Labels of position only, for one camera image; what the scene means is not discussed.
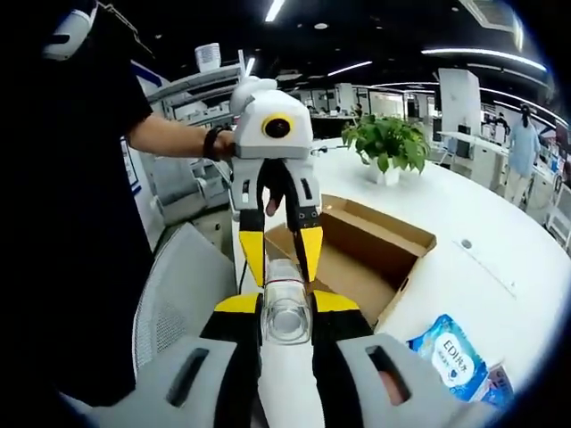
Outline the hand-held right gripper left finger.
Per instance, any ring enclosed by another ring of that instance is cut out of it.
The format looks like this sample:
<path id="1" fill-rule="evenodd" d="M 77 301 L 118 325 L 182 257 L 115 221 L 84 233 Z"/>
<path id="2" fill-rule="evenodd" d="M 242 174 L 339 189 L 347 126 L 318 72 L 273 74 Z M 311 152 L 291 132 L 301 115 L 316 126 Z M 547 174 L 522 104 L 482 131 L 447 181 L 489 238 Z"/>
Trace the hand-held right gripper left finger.
<path id="1" fill-rule="evenodd" d="M 249 427 L 261 371 L 259 293 L 223 300 L 197 337 L 167 348 L 138 373 L 149 427 Z"/>

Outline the person's left hand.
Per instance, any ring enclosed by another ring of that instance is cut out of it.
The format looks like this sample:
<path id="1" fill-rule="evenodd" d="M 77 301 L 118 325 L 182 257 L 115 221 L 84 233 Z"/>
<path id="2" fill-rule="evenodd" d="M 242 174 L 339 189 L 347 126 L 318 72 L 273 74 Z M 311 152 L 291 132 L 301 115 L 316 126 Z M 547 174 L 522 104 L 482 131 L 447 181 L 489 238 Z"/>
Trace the person's left hand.
<path id="1" fill-rule="evenodd" d="M 236 144 L 234 142 L 234 134 L 230 130 L 221 130 L 213 145 L 221 160 L 232 162 L 232 158 L 236 154 Z M 266 170 L 263 173 L 262 185 L 269 189 L 269 202 L 265 212 L 268 216 L 273 217 L 280 207 L 284 197 L 283 184 L 281 179 L 273 172 Z"/>

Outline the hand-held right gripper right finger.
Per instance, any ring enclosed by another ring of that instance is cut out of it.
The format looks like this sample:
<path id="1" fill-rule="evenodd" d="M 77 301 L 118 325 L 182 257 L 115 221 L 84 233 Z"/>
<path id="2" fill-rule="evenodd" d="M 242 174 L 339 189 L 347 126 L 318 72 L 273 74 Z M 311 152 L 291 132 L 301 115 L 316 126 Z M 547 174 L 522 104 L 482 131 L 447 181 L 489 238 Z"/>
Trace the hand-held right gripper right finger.
<path id="1" fill-rule="evenodd" d="M 315 291 L 312 370 L 327 427 L 447 427 L 455 399 L 426 361 L 373 334 L 356 303 Z"/>

